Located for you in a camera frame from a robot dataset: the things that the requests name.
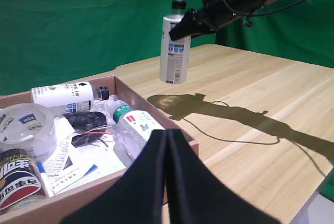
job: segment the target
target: white floor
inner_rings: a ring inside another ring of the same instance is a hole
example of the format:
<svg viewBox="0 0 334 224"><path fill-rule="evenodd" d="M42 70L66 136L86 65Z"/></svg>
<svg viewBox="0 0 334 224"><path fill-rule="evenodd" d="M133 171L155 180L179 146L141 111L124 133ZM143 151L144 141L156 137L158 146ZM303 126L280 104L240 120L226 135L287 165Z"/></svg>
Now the white floor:
<svg viewBox="0 0 334 224"><path fill-rule="evenodd" d="M333 224L334 202L318 195L307 209L298 224Z"/></svg>

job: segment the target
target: green backdrop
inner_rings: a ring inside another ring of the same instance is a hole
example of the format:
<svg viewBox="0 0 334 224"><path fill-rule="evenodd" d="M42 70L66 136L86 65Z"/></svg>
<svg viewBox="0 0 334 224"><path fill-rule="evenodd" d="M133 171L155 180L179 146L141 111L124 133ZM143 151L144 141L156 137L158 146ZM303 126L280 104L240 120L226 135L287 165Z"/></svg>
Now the green backdrop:
<svg viewBox="0 0 334 224"><path fill-rule="evenodd" d="M171 1L0 0L0 95L159 55ZM192 46L214 38L194 39Z"/></svg>
<svg viewBox="0 0 334 224"><path fill-rule="evenodd" d="M200 8L201 0L187 0ZM283 0L268 11L297 0ZM0 0L0 95L93 75L160 54L162 16L171 0ZM334 0L309 0L239 21L214 43L334 67ZM323 192L334 198L334 180Z"/></svg>

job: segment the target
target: red wire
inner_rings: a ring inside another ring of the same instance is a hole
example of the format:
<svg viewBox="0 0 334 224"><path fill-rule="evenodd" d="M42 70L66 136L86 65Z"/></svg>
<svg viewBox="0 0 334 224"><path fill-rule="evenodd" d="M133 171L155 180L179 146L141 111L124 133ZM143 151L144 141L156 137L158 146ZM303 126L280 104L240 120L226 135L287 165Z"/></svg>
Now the red wire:
<svg viewBox="0 0 334 224"><path fill-rule="evenodd" d="M96 132L85 132L83 134L111 134L113 135L113 133L110 132L100 132L100 131L96 131Z"/></svg>

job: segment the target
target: paper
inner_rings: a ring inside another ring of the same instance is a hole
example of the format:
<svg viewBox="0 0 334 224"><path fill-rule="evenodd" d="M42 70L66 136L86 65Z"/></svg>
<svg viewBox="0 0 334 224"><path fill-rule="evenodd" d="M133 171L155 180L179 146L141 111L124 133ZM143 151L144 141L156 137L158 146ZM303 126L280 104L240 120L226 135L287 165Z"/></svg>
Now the paper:
<svg viewBox="0 0 334 224"><path fill-rule="evenodd" d="M96 168L93 162L87 160L73 145L70 145L64 170L59 173L48 174L47 178L51 184L52 191L57 194L60 191L69 190L68 186L84 177L90 170Z"/></svg>
<svg viewBox="0 0 334 224"><path fill-rule="evenodd" d="M72 141L74 129L68 120L61 116L54 120L57 147L53 154L43 163L47 175L63 170L68 157L68 148Z"/></svg>
<svg viewBox="0 0 334 224"><path fill-rule="evenodd" d="M125 168L113 150L115 145L113 135L105 134L101 137L101 139L106 142L109 147L106 147L104 143L97 140L89 145L77 148L77 150L79 150L87 160L90 160L98 168L76 181L66 190L87 184Z"/></svg>

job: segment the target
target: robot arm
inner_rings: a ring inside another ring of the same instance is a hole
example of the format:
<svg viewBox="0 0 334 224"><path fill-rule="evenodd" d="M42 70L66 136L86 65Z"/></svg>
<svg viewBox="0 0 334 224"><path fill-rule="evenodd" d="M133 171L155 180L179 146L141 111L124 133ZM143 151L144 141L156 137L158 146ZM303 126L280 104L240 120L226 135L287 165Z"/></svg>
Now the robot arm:
<svg viewBox="0 0 334 224"><path fill-rule="evenodd" d="M244 21L244 25L251 27L250 17L267 15L278 11L253 15L257 9L275 1L278 0L203 0L203 8L200 10L189 9L181 22L170 31L170 37L175 41L186 36L194 38L204 34L216 33L222 27L240 19L242 16L247 18L247 21Z"/></svg>

